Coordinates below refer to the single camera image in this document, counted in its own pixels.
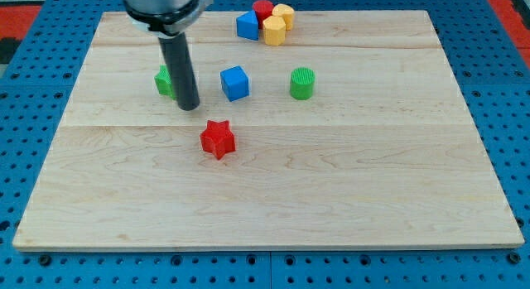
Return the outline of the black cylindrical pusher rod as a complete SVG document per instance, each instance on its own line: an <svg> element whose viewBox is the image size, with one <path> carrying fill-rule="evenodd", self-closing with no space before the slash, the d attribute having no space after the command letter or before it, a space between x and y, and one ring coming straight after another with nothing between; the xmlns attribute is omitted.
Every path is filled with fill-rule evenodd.
<svg viewBox="0 0 530 289"><path fill-rule="evenodd" d="M184 111L196 109L200 105L200 96L186 34L182 32L171 39L160 38L159 44L178 107Z"/></svg>

